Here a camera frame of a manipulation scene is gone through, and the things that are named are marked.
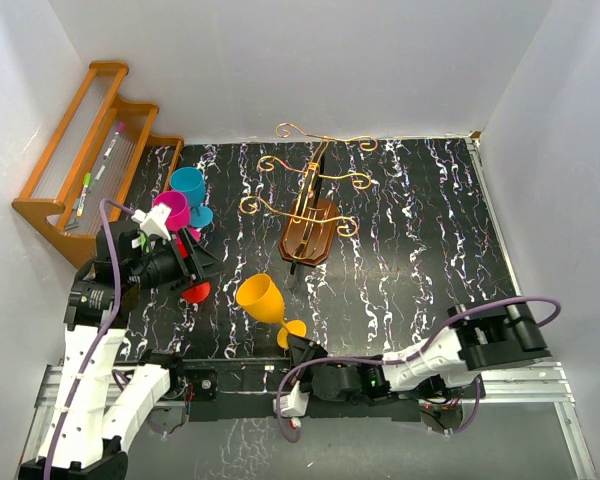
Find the black marble table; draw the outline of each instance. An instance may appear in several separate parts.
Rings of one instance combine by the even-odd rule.
[[[286,318],[308,325],[307,336],[329,352],[366,355],[407,347],[446,318],[454,303],[514,294],[507,264],[489,217],[464,139],[381,141],[372,153],[357,143],[335,143],[326,174],[355,169],[372,186],[356,191],[350,180],[325,180],[322,194],[342,215],[358,219],[359,232],[336,237],[330,256],[289,275],[278,241],[285,218],[238,209],[245,195],[260,195],[288,210],[300,175],[277,166],[258,171],[263,155],[277,155],[302,169],[317,143],[186,146],[178,165],[204,171],[213,224],[202,243],[225,265],[211,295],[192,305],[153,289],[142,294],[119,360],[133,361],[147,348],[171,349],[185,358],[282,356],[276,327],[255,322],[235,302],[251,275],[268,273],[286,303]],[[150,208],[163,188],[173,156],[169,148],[145,152],[127,204]]]

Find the black marble surface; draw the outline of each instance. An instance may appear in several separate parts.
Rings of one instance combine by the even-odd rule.
[[[143,292],[121,360],[147,348],[172,349],[185,358],[281,356],[275,327],[251,319],[235,303],[243,280],[266,272],[286,303],[286,318],[300,318],[308,336],[333,354],[375,354],[407,347],[422,338],[457,302],[514,294],[478,177],[463,139],[381,141],[375,152],[336,143],[326,174],[351,169],[373,178],[356,191],[350,180],[325,181],[322,194],[342,215],[358,219],[352,238],[336,237],[328,260],[299,274],[278,252],[284,217],[261,210],[240,213],[245,195],[260,195],[287,210],[300,175],[281,166],[257,170],[262,155],[277,155],[304,167],[317,143],[186,146],[179,166],[204,171],[214,222],[202,243],[224,261],[209,298],[187,304],[167,289]],[[138,170],[127,204],[146,211],[162,191],[173,155],[150,149]]]

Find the blue goblet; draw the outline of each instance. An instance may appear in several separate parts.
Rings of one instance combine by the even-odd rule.
[[[187,202],[191,207],[189,225],[193,228],[202,228],[209,225],[213,220],[213,212],[209,207],[202,205],[207,194],[202,172],[193,167],[179,168],[171,174],[169,183],[173,190],[187,197]]]

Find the wooden rack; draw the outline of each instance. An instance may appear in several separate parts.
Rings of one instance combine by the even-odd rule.
[[[181,137],[151,133],[158,115],[153,103],[131,102],[118,94],[129,68],[123,62],[97,61],[69,104],[20,196],[12,205],[75,267],[82,266],[95,251],[95,235],[101,222],[102,198],[124,203],[145,147],[169,145],[175,151],[169,176],[184,144]],[[80,197],[85,174],[92,177],[116,129],[124,123],[100,180],[86,197],[83,214],[76,219],[74,206]],[[109,221],[120,211],[108,210]]]

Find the gray floor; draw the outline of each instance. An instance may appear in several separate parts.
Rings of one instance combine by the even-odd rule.
[[[167,423],[178,416],[164,415]],[[287,443],[273,419],[190,423],[167,440],[143,427],[127,478],[576,478],[550,403],[483,405],[450,439],[383,419],[308,419],[300,442]]]

